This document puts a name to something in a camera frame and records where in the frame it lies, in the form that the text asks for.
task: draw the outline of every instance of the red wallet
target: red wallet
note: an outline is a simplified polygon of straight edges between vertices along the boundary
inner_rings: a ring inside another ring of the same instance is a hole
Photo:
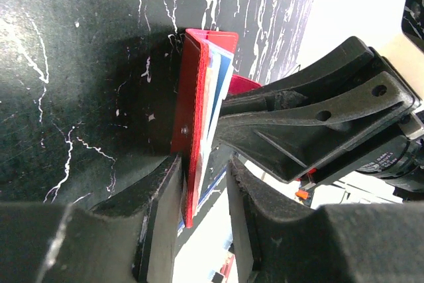
[[[238,39],[238,34],[234,32],[185,30],[171,151],[183,154],[187,182],[183,218],[187,228],[193,225],[200,195],[201,167],[207,164],[201,162],[200,156],[205,79],[209,63],[209,45],[206,40],[234,53]]]

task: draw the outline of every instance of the black marble surface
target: black marble surface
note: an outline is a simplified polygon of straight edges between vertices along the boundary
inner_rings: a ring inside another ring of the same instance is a hole
[[[236,72],[265,84],[311,2],[1,0],[1,200],[90,208],[125,189],[169,153],[185,28],[238,32]]]
[[[406,0],[402,30],[424,53],[424,0]]]

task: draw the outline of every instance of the white wall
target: white wall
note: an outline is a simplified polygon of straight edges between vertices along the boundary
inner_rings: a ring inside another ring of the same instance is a hole
[[[297,61],[304,68],[350,36],[380,48],[400,31],[405,0],[314,0]]]

